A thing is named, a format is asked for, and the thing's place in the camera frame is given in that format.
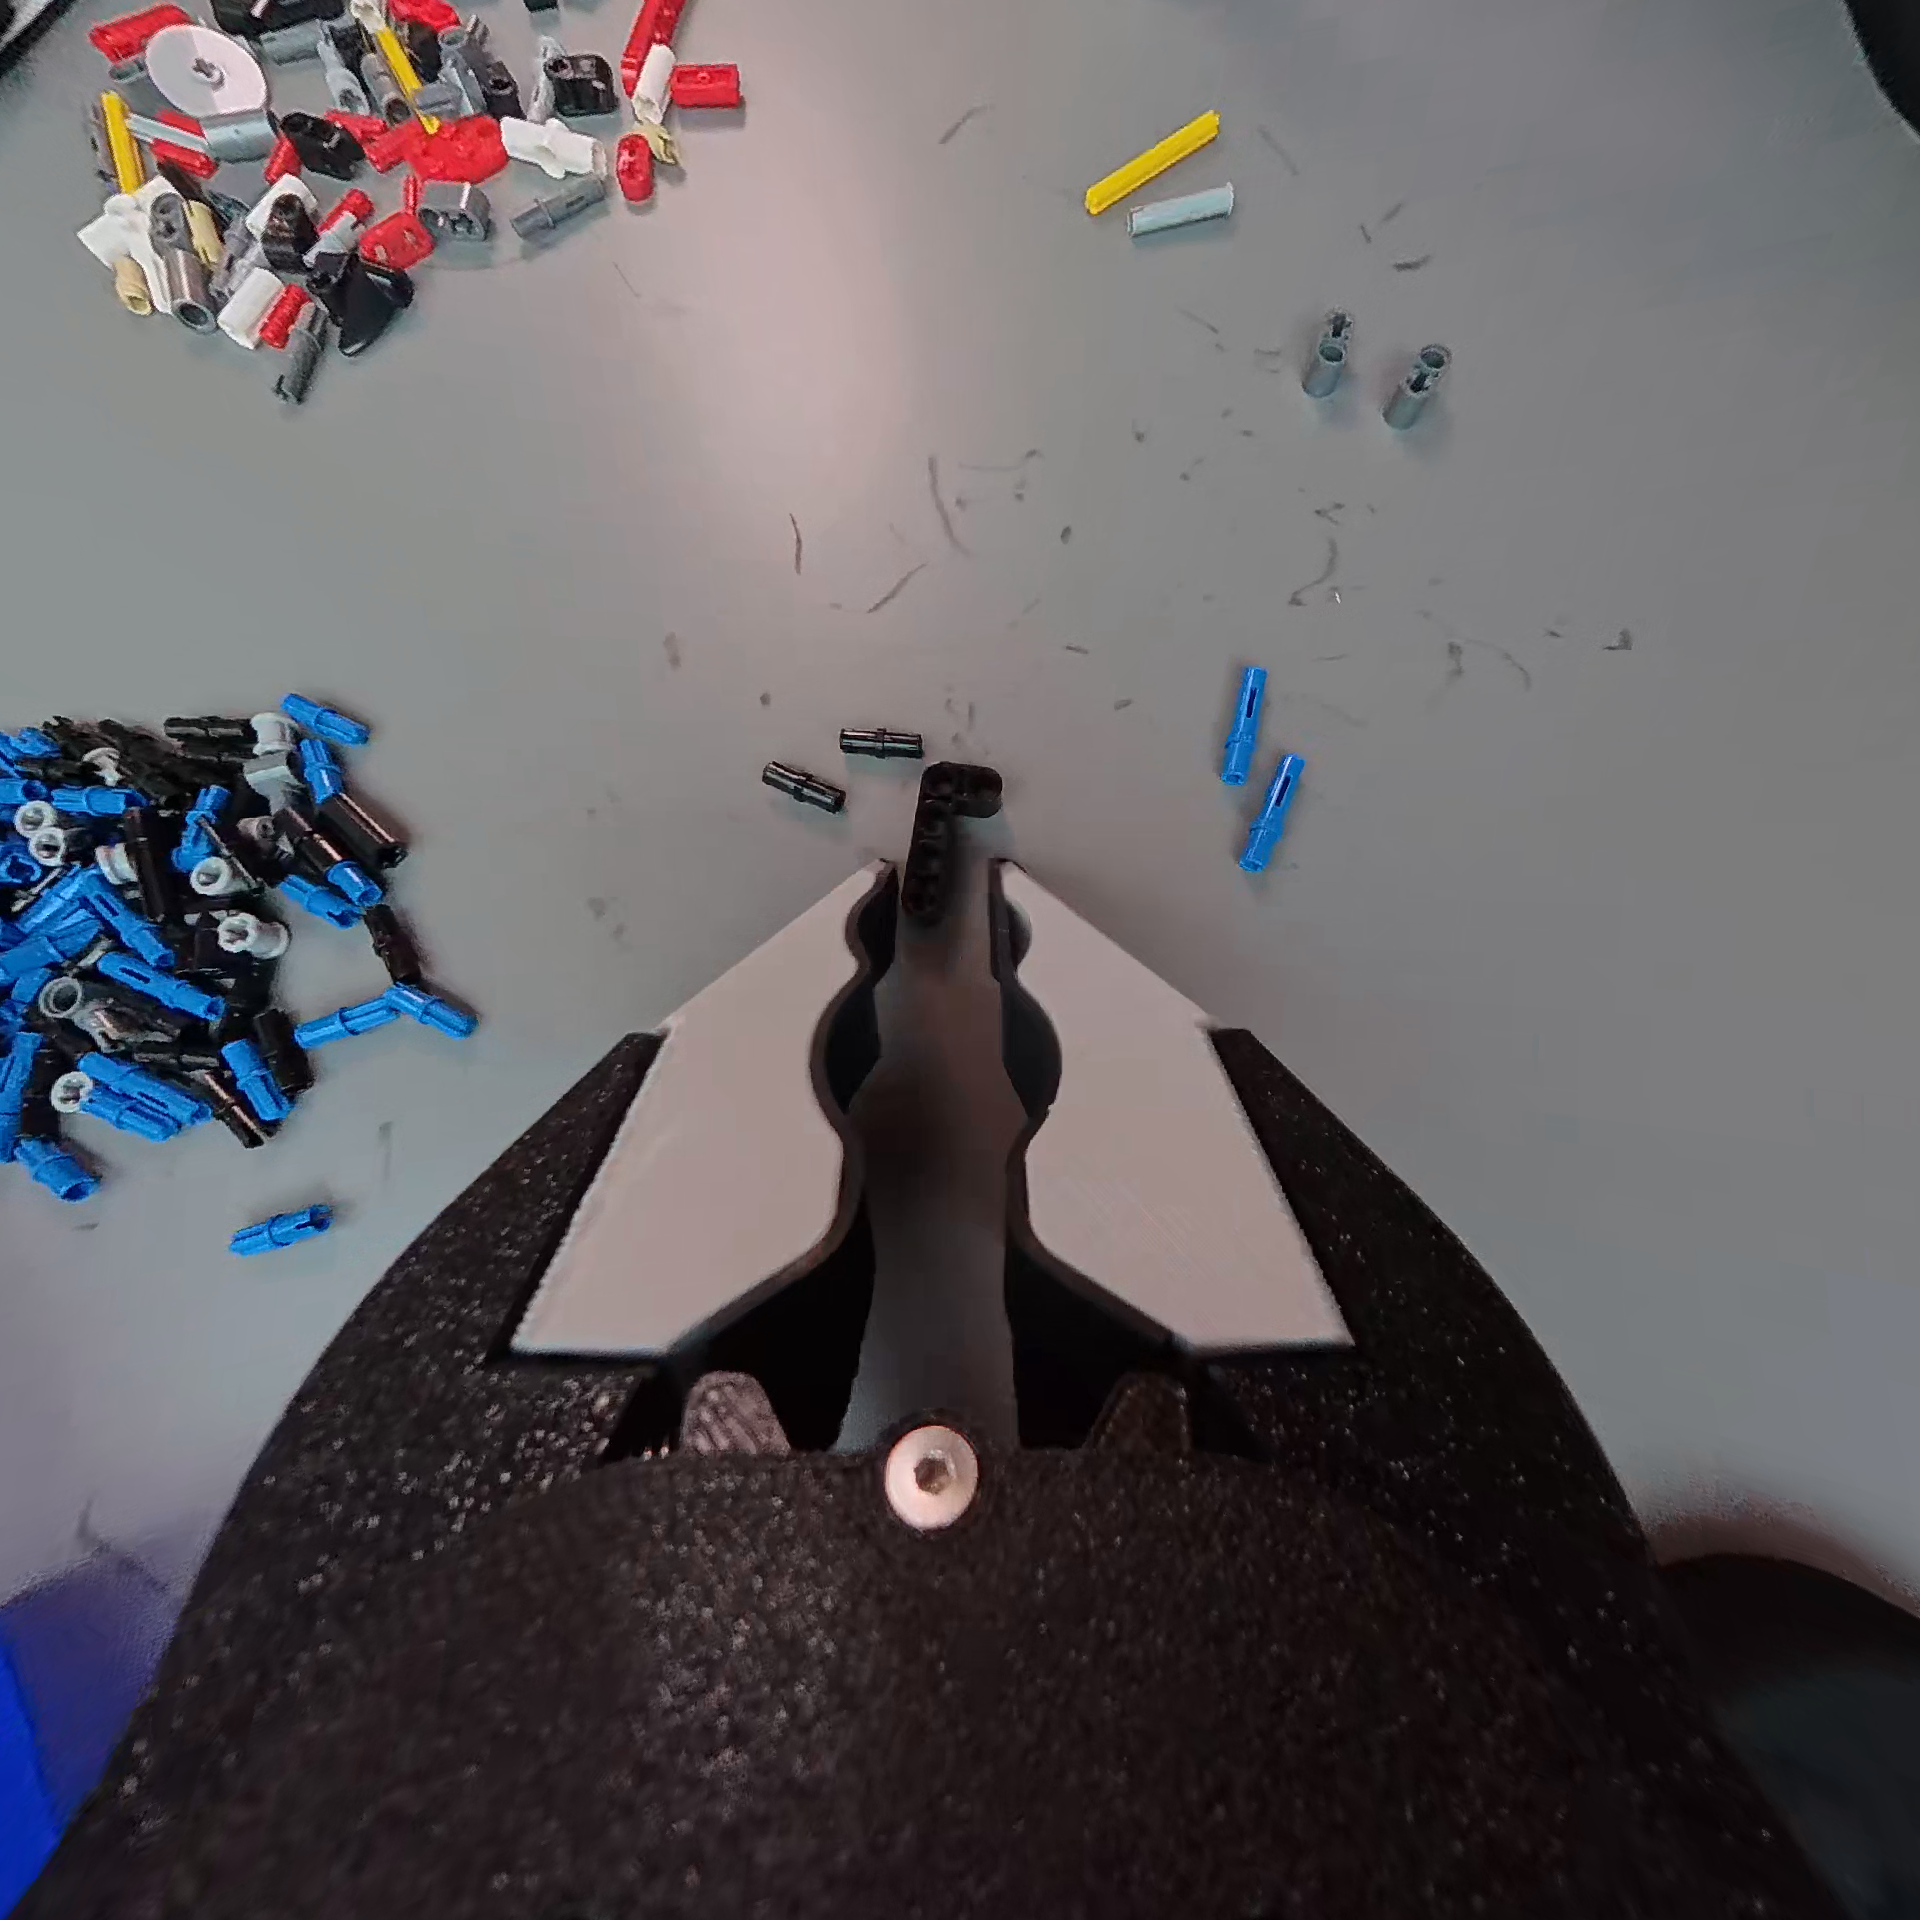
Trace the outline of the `grey desk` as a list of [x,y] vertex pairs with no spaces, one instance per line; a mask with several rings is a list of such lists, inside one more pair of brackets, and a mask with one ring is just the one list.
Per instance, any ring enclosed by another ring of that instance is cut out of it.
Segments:
[[[3,726],[360,714],[395,896],[480,1017],[324,1049],[264,1151],[91,1127],[81,1207],[3,1176],[3,1592],[100,1549],[184,1588],[395,1252],[899,854],[916,783],[844,766],[862,726],[1007,800],[881,985],[849,1443],[916,1404],[1010,1437],[1010,854],[1470,1243],[1660,1549],[1917,1595],[1917,142],[1841,7],[683,34],[747,106],[652,206],[427,267],[297,408],[78,247],[84,15],[3,88]],[[1200,110],[1206,149],[1086,215]],[[1126,235],[1220,183],[1230,218]],[[1394,432],[1427,343],[1452,370]],[[230,1255],[319,1201],[327,1234]]]

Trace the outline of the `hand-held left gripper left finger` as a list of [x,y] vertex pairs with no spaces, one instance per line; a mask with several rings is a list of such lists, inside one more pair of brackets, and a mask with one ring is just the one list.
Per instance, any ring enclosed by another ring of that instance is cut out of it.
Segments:
[[844,1239],[849,1145],[828,1020],[874,982],[875,859],[680,1005],[513,1334],[516,1356],[692,1351]]

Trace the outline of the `black angled building beam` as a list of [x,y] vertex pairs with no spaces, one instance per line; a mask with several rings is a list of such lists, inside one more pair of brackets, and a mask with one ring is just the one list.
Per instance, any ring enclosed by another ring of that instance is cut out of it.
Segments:
[[926,765],[916,800],[908,851],[899,875],[899,914],[911,924],[943,924],[956,881],[956,830],[996,817],[1002,777],[980,765]]

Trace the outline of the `yellow axle piece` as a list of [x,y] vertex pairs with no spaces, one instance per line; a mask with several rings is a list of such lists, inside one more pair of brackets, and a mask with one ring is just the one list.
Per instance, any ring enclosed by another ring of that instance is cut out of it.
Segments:
[[1200,110],[1194,119],[1160,137],[1153,148],[1120,161],[1105,176],[1093,179],[1081,195],[1081,209],[1087,218],[1105,215],[1112,206],[1123,204],[1139,188],[1166,176],[1172,168],[1206,149],[1221,131],[1220,110]]

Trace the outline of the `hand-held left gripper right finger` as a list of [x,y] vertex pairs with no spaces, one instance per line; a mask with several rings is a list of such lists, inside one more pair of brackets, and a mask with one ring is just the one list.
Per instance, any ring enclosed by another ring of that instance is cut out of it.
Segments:
[[1348,1349],[1211,1015],[1010,859],[990,938],[1019,1248],[1190,1356]]

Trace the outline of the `pile of blue black pins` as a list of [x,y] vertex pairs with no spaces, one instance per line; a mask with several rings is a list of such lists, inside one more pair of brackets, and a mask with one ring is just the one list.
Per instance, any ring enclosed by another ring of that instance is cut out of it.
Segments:
[[3,1167],[81,1207],[100,1176],[72,1121],[260,1151],[319,1049],[477,1032],[395,911],[407,841],[345,762],[369,739],[305,692],[3,733]]

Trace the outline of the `pile of mixed building pieces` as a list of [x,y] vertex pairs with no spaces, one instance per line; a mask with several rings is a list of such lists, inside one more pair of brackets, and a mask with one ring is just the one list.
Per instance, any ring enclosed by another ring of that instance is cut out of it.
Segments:
[[360,358],[431,264],[542,255],[740,116],[729,61],[688,61],[686,3],[641,3],[621,54],[546,30],[513,67],[483,3],[126,3],[87,28],[100,206],[78,231],[135,320],[276,362],[302,407]]

